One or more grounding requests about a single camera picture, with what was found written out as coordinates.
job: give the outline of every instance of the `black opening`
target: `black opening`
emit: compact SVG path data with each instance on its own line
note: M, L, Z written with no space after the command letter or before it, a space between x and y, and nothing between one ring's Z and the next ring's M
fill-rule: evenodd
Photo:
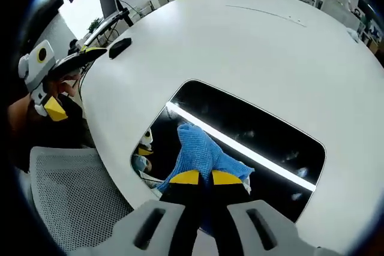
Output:
M39 61L44 61L44 59L47 57L47 50L43 47L40 49L38 52L38 60Z
M140 248L141 250L146 250L148 248L152 236L154 235L155 230L160 223L164 213L165 210L163 209L155 209L152 211L134 240L134 245L136 247Z
M271 229L269 229L266 221L256 209L250 209L247 211L248 216L259 234L260 240L264 247L264 250L269 251L276 247L277 242Z
M195 80L185 83L170 102L280 167L317 183L325 162L324 147L285 121ZM152 124L153 154L146 156L152 164L150 176L164 180L175 167L181 148L177 127L185 122L165 108ZM211 138L224 153L255 169L250 174L253 200L264 200L291 221L297 221L312 191Z

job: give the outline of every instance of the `computer monitor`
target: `computer monitor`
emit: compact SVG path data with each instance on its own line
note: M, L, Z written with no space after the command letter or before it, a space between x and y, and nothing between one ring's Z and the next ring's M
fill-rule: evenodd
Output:
M104 19L107 19L113 13L117 12L118 7L116 0L100 0L101 9L103 11Z

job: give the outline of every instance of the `white table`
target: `white table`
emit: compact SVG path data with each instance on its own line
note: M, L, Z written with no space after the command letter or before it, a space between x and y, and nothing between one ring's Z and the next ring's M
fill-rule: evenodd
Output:
M299 235L342 253L357 241L379 202L384 172L384 71L364 43L298 0L177 0L124 37L132 45L95 62L82 98L101 159L134 208L156 197L131 168L133 150L178 88L199 79L325 145Z

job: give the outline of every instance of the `ceiling light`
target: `ceiling light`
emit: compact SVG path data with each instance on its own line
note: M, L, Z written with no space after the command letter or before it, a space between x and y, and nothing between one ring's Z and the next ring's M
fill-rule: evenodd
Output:
M277 165L276 163L273 163L272 161L264 158L263 156L255 153L251 149L245 147L244 145L238 143L237 141L234 141L234 139L228 137L227 135L221 133L220 131L216 130L215 128L209 126L205 122L201 121L200 119L196 118L192 114L189 114L185 110L178 107L176 104L168 102L166 104L166 107L176 112L178 115L183 117L184 119L188 120L189 122L197 125L201 129L203 129L205 132L207 132L209 135L215 137L216 139L219 139L224 144L228 145L232 149L242 153L243 155L251 158L253 161L259 163L260 165L263 165L264 167L272 170L273 172L279 174L280 176L310 190L314 191L316 189L316 186L303 178L300 178L299 176L293 174L292 172L289 172L288 170L282 168L281 166Z
M374 9L372 8L372 6L370 6L369 4L368 4L368 6L369 6L370 9L372 9L373 12L375 12Z

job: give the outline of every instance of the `mesh chair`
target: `mesh chair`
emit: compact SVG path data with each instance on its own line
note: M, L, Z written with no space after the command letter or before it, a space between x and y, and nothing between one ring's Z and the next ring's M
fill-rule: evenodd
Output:
M30 162L37 212L64 252L99 245L133 211L95 149L34 147Z

